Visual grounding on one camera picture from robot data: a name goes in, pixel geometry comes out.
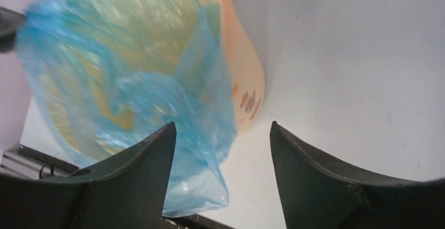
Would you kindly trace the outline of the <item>blue plastic trash bag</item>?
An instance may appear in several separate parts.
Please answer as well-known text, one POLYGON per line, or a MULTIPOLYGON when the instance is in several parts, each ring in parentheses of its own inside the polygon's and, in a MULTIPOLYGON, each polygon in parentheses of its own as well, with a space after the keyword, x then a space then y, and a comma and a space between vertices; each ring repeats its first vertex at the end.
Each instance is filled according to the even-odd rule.
POLYGON ((218 0, 37 0, 16 52, 59 150, 85 167, 173 122, 163 215, 225 207, 237 135, 218 0))

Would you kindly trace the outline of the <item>yellow cartoon trash bin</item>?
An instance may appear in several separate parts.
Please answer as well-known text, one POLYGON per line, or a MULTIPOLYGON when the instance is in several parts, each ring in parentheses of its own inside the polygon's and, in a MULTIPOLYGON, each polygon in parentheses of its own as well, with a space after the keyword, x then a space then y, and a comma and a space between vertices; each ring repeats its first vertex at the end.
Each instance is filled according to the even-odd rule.
POLYGON ((239 20, 232 0, 199 0, 220 5, 221 40, 232 75, 232 101, 237 131, 246 131, 255 121, 265 97, 263 66, 239 20))

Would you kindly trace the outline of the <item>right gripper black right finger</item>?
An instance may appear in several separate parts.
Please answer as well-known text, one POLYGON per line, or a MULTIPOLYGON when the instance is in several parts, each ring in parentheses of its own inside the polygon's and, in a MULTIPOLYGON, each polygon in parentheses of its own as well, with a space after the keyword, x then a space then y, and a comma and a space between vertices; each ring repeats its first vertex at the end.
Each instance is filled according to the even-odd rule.
POLYGON ((444 179, 418 182, 359 168, 277 122, 270 147, 287 228, 444 228, 444 179))

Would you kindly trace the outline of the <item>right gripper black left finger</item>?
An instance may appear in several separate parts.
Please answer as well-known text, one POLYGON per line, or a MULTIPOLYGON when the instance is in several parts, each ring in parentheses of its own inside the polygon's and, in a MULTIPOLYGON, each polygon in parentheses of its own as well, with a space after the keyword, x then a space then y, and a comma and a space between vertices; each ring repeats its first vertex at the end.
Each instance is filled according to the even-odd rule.
POLYGON ((1 176, 1 228, 159 228, 176 127, 68 176, 1 176))

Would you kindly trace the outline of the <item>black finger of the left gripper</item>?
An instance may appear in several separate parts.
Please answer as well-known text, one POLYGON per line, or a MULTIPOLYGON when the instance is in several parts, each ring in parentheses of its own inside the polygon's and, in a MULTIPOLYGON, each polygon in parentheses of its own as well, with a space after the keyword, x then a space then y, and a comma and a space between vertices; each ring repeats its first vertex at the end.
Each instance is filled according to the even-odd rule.
POLYGON ((14 49, 17 31, 24 21, 24 14, 1 6, 1 53, 14 49))

